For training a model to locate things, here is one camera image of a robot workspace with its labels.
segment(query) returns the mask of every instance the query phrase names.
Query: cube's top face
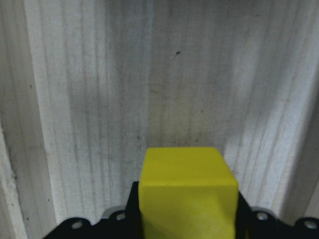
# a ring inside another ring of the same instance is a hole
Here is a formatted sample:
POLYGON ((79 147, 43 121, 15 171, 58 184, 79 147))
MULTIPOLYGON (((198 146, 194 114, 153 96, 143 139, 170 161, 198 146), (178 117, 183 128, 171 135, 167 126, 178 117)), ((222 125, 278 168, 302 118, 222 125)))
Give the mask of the cube's top face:
POLYGON ((149 148, 141 175, 144 186, 237 186, 216 148, 149 148))

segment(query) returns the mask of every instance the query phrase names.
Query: cube's front face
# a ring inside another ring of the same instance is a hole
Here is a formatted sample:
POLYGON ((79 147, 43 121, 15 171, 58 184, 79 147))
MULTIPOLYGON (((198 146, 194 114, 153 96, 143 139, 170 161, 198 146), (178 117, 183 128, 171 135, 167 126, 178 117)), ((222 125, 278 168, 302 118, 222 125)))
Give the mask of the cube's front face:
POLYGON ((139 184, 145 239, 234 239, 238 183, 215 148, 150 148, 139 184))

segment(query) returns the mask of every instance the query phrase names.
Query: yellow cube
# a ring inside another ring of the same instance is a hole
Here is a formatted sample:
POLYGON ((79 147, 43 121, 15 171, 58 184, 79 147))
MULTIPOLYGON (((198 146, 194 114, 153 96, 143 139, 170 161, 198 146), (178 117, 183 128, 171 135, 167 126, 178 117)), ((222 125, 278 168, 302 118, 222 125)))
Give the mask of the yellow cube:
POLYGON ((145 239, 234 239, 238 183, 216 148, 149 148, 139 183, 145 239))

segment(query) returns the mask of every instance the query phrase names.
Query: wooden plank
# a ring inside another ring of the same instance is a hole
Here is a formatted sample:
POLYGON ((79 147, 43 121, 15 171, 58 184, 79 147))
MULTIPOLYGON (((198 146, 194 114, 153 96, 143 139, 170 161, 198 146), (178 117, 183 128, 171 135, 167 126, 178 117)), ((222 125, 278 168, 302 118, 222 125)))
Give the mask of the wooden plank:
POLYGON ((218 147, 250 204, 284 210, 318 93, 318 7, 25 1, 57 221, 125 203, 148 146, 218 147))
POLYGON ((0 1, 0 111, 25 229, 29 238, 42 238, 56 220, 24 10, 21 0, 0 1))
POLYGON ((7 154, 2 128, 0 128, 0 238, 27 238, 15 175, 7 154))

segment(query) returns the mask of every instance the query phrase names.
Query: metal bolt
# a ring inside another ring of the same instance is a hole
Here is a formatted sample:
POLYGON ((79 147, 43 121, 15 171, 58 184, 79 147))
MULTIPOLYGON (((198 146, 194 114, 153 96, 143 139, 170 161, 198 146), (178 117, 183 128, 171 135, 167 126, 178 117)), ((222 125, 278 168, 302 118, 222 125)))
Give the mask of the metal bolt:
POLYGON ((266 221, 268 220, 268 214, 264 212, 259 212, 257 213, 256 217, 261 220, 261 221, 266 221))
POLYGON ((116 220, 120 221, 120 220, 123 220, 123 219, 125 219, 125 214, 124 213, 116 215, 116 220))
POLYGON ((75 222, 75 223, 72 224, 71 228, 75 230, 75 229, 79 229, 79 228, 82 227, 82 226, 83 226, 82 221, 81 221, 81 220, 78 220, 77 222, 75 222))
POLYGON ((317 223, 313 222, 313 221, 304 221, 304 224, 305 226, 308 228, 308 229, 317 229, 318 226, 317 226, 317 223))

